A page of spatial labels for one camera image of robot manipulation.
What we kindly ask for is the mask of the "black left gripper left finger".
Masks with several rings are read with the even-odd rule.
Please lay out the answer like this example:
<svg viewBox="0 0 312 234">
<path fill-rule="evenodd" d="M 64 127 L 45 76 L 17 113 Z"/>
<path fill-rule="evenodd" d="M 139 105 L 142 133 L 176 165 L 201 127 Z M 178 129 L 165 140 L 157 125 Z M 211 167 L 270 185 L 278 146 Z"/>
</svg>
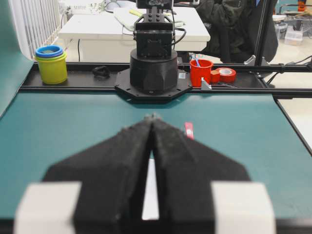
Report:
<svg viewBox="0 0 312 234">
<path fill-rule="evenodd" d="M 149 161 L 150 120 L 50 165 L 26 188 L 17 234 L 111 234 L 140 217 Z"/>
</svg>

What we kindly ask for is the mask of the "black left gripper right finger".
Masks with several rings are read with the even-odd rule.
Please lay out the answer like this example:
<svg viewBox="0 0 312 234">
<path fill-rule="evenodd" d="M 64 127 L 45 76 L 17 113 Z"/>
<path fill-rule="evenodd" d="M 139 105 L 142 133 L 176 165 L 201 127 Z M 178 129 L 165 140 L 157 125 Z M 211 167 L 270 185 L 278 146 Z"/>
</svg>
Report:
<svg viewBox="0 0 312 234">
<path fill-rule="evenodd" d="M 171 234 L 274 234 L 264 184 L 162 120 L 152 124 L 159 217 Z"/>
</svg>

